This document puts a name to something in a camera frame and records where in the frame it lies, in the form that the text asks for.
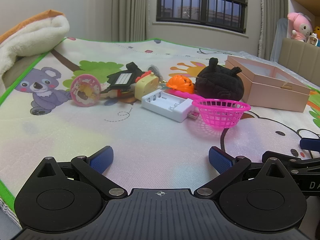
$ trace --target black plush toy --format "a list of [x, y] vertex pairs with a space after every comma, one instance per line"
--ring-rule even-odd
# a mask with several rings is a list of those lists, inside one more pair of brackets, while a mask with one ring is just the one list
[[209, 66], [198, 74], [195, 89], [204, 98], [240, 101], [244, 94], [244, 86], [237, 74], [241, 71], [239, 67], [228, 69], [220, 66], [218, 59], [212, 57]]

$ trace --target pink cardboard box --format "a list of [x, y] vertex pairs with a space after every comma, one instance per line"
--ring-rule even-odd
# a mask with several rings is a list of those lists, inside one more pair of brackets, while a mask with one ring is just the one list
[[303, 112], [310, 89], [281, 69], [240, 57], [228, 56], [226, 68], [240, 67], [242, 100], [251, 106]]

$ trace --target brown tree trunk print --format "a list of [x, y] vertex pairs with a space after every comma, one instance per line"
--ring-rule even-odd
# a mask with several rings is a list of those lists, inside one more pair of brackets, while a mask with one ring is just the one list
[[68, 69], [70, 69], [72, 72], [76, 70], [80, 70], [80, 67], [67, 58], [65, 58], [63, 55], [61, 55], [59, 52], [57, 52], [55, 49], [51, 50], [51, 54], [54, 55], [54, 57], [60, 61], [63, 65], [65, 65]]

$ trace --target window frame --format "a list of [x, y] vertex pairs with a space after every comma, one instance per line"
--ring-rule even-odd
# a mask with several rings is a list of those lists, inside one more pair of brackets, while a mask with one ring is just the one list
[[235, 31], [238, 33], [245, 33], [246, 29], [244, 28], [244, 23], [245, 23], [245, 9], [247, 7], [247, 2], [246, 0], [224, 0], [224, 3], [226, 4], [226, 2], [231, 2], [232, 3], [232, 16], [233, 16], [233, 4], [234, 2], [239, 4], [239, 24], [238, 27], [234, 27], [231, 25], [221, 25], [221, 24], [217, 24], [217, 23], [212, 23], [207, 21], [207, 17], [209, 14], [209, 10], [207, 10], [208, 4], [209, 4], [209, 0], [199, 0], [199, 18], [198, 20], [195, 19], [185, 19], [185, 18], [174, 18], [174, 17], [161, 17], [161, 3], [162, 0], [157, 0], [157, 7], [156, 7], [156, 21], [157, 22], [177, 22], [177, 23], [190, 23], [190, 24], [198, 24], [198, 25], [204, 25], [204, 26], [211, 26], [211, 27], [216, 27], [216, 28], [220, 28], [220, 29], [226, 29], [226, 30], [230, 30], [230, 31]]

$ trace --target metal screw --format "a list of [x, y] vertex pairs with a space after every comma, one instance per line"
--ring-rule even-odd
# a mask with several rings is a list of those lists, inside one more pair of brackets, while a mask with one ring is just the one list
[[197, 192], [199, 195], [202, 195], [202, 196], [209, 196], [213, 193], [212, 189], [207, 188], [207, 187], [199, 188], [199, 189], [197, 189]]
[[121, 196], [123, 193], [124, 193], [124, 190], [119, 187], [115, 187], [109, 190], [109, 194], [113, 196]]

